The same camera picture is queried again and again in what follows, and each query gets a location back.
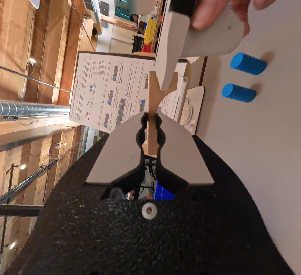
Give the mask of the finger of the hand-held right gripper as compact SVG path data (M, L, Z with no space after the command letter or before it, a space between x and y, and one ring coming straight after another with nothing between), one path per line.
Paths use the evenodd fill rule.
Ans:
M172 0L166 0L154 64L162 91L167 91L171 83L183 50L189 23L189 16L172 10Z

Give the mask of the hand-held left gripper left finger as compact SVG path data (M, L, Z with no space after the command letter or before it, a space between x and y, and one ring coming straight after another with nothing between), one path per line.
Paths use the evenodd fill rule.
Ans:
M145 141L148 114L140 112L109 135L85 183L120 188L129 193L140 187L145 177Z

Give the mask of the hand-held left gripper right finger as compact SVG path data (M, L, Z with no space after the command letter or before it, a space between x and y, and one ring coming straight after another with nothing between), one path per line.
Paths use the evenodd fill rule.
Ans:
M156 178L172 194L213 186L214 180L191 133L163 113L156 114Z

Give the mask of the wooden arch block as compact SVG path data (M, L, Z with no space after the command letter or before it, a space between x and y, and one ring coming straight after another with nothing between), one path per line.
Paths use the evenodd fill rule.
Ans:
M157 143L157 128L156 128L156 112L161 101L168 96L171 92L177 90L178 73L173 74L171 83L167 91L160 89L156 73L150 71L148 74L148 122L147 122L147 144L146 154L148 156L157 155L159 145Z

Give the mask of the blue wooden cylinder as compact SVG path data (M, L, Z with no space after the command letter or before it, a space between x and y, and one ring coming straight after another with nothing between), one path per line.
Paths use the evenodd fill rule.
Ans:
M266 69L267 62L243 52L239 52L233 56L230 67L232 69L257 76Z
M255 99L256 91L235 84L226 84L222 89L222 96L228 99L250 103Z

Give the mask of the stack of yellow bins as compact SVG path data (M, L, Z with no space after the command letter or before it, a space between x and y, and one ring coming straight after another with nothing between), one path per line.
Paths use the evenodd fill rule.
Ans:
M152 44L153 37L155 34L155 29L156 29L156 20L153 18L149 18L144 32L144 44L148 46Z

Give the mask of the blue plastic bin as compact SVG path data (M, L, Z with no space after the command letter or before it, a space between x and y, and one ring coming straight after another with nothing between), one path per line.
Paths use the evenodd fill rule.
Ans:
M174 194L169 192L160 183L156 182L155 192L154 192L154 200L173 200L175 197Z

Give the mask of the white stand base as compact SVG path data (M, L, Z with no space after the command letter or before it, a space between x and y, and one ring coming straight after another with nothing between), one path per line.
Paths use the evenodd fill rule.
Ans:
M186 99L184 101L182 115L180 118L180 125L182 125L187 131L189 131L189 123L191 120L195 120L195 130L190 132L191 135L195 135L198 126L198 120L201 113L201 106L205 93L204 86L198 86L189 89L186 93Z

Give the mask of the printed instruction sheet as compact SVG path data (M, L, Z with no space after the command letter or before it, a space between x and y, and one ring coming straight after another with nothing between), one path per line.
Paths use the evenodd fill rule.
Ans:
M154 57L79 52L69 119L109 133L141 128Z

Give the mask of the black steel beam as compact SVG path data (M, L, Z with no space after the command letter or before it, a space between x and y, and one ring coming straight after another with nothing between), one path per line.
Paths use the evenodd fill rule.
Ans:
M43 205L0 205L1 217L38 217Z

